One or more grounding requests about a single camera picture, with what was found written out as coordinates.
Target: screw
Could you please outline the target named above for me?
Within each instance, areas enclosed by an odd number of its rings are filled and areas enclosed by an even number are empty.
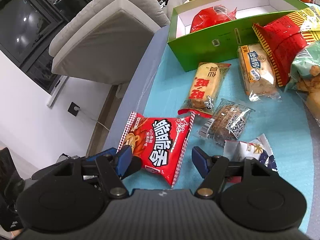
[[[203,197],[209,197],[213,194],[213,190],[207,187],[203,187],[197,190],[198,194]]]
[[[122,196],[126,193],[127,191],[122,188],[122,187],[114,187],[110,190],[110,194],[113,196]]]

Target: power cord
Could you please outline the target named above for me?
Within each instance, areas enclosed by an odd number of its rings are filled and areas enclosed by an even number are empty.
[[[100,124],[100,125],[102,125],[104,128],[106,128],[106,130],[110,131],[110,129],[108,129],[107,127],[105,127],[105,125],[103,125],[102,123],[100,123],[98,120],[95,120],[95,119],[91,118],[90,116],[88,116],[84,111],[82,111],[82,110],[80,109],[80,107],[75,106],[73,109],[74,109],[75,111],[80,111],[80,112],[84,113],[84,115],[85,115],[86,117],[88,117],[88,118],[91,119],[92,121],[97,122],[98,124]]]

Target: wooden floor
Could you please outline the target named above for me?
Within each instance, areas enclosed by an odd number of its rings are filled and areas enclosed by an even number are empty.
[[[122,101],[121,99],[116,98],[117,88],[118,86],[111,87],[98,118],[98,121],[103,123],[108,129],[110,129]],[[86,156],[92,156],[101,152],[107,136],[108,130],[105,129],[101,124],[96,123]]]

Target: blue gripper pad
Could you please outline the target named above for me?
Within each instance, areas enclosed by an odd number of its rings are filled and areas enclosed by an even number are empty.
[[[131,147],[129,145],[123,146],[121,150],[117,152],[116,157],[118,157],[118,160],[116,163],[117,166],[115,168],[115,171],[118,176],[122,177],[132,160]]]
[[[207,155],[200,147],[195,146],[192,148],[191,158],[194,166],[197,168],[202,178],[205,178],[209,173],[207,160],[210,159],[209,155]]]
[[[91,156],[91,157],[89,157],[89,158],[86,158],[85,160],[86,160],[87,162],[94,162],[94,160],[95,160],[97,157],[101,156],[101,155],[111,154],[112,156],[115,156],[116,153],[117,153],[117,149],[116,149],[116,148],[110,148],[110,149],[105,150],[105,151],[103,151],[103,152],[97,153],[97,154],[94,155],[94,156]]]

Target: green snack bag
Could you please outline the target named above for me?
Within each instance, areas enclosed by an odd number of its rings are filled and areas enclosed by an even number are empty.
[[[306,92],[320,90],[320,41],[302,49],[291,64],[290,81],[285,87]]]

